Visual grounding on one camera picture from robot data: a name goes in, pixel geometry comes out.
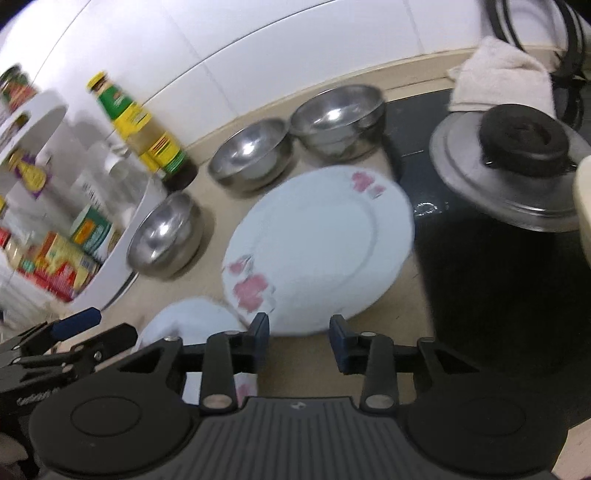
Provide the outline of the large steel bowl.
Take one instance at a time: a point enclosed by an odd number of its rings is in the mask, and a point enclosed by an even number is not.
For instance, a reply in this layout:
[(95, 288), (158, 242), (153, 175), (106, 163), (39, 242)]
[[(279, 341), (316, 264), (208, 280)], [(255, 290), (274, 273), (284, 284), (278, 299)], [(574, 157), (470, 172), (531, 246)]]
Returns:
[(127, 249), (127, 263), (140, 275), (168, 280), (197, 255), (203, 235), (204, 218), (197, 201), (175, 192), (139, 225)]

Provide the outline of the yellow label vinegar bottle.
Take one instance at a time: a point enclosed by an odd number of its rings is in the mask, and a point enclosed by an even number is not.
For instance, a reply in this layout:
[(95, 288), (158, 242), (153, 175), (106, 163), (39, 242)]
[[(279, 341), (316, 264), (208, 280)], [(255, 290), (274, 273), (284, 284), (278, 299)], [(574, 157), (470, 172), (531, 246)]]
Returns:
[(100, 265), (62, 235), (50, 231), (30, 247), (18, 271), (64, 302), (74, 300), (92, 281)]

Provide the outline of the white two-tier rotating rack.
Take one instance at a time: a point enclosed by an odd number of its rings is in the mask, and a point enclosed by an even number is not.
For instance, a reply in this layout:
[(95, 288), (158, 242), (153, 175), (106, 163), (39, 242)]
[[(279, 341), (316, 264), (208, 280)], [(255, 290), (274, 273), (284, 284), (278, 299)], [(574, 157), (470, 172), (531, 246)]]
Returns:
[(133, 155), (86, 151), (49, 90), (1, 116), (1, 307), (18, 322), (104, 309), (135, 278), (131, 239), (165, 197)]

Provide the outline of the purple label fish sauce bottle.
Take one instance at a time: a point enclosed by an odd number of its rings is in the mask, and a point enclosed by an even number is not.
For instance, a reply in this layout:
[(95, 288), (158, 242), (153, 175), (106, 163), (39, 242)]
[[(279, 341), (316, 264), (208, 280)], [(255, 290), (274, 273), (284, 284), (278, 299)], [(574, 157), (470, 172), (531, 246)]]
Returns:
[(100, 264), (107, 260), (121, 234), (87, 196), (54, 178), (24, 149), (12, 151), (7, 158), (7, 168), (27, 193), (48, 210), (61, 233), (66, 233), (72, 243)]

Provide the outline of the black induction cooktop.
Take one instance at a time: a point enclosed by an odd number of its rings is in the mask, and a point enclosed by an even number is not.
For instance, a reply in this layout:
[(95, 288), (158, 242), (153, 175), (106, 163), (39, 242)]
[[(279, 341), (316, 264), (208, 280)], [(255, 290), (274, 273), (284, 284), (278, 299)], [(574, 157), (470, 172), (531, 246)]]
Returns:
[(415, 216), (415, 252), (436, 337), (525, 378), (571, 425), (590, 416), (590, 268), (577, 233), (539, 233), (479, 212), (437, 174), (430, 138), (448, 91), (392, 101), (386, 151)]

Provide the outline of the green yellow oyster sauce bottle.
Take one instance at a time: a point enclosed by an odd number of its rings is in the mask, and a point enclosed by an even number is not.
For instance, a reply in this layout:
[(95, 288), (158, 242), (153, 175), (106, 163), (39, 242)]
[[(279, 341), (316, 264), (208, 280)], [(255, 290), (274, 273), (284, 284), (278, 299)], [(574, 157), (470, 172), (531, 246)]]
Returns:
[(121, 139), (168, 192), (184, 190), (197, 176), (197, 166), (181, 144), (143, 106), (105, 72), (87, 84)]

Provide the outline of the steel pot lid black knob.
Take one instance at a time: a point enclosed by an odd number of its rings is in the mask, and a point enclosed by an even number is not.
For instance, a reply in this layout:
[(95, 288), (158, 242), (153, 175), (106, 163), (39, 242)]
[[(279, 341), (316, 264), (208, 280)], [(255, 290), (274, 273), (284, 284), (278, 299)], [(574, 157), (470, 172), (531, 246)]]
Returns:
[(430, 156), (443, 182), (487, 215), (522, 229), (578, 229), (575, 172), (590, 144), (549, 115), (518, 104), (452, 113), (435, 129)]

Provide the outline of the seasoning packets on top tier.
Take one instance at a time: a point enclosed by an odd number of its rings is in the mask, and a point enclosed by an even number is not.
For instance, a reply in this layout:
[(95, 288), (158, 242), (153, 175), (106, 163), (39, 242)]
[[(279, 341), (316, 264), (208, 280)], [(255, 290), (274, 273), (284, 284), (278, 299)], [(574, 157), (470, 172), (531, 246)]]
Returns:
[(1, 149), (4, 149), (28, 122), (30, 115), (23, 113), (13, 122), (11, 115), (38, 93), (19, 64), (8, 68), (1, 75)]

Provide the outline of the cream ceramic pot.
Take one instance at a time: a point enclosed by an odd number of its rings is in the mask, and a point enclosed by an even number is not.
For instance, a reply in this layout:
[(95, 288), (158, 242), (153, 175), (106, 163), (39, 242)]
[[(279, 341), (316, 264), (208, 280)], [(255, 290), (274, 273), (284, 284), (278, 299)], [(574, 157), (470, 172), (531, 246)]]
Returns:
[(573, 198), (579, 220), (579, 233), (587, 263), (591, 265), (591, 156), (585, 157), (577, 167)]

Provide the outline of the white towel on stove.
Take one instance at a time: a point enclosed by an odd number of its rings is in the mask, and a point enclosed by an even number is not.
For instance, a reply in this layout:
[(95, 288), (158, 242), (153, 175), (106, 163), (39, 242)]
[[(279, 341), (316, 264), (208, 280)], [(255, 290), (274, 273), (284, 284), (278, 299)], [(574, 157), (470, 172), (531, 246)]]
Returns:
[(518, 104), (556, 116), (550, 73), (535, 57), (488, 36), (474, 54), (448, 71), (455, 82), (451, 112), (485, 112)]

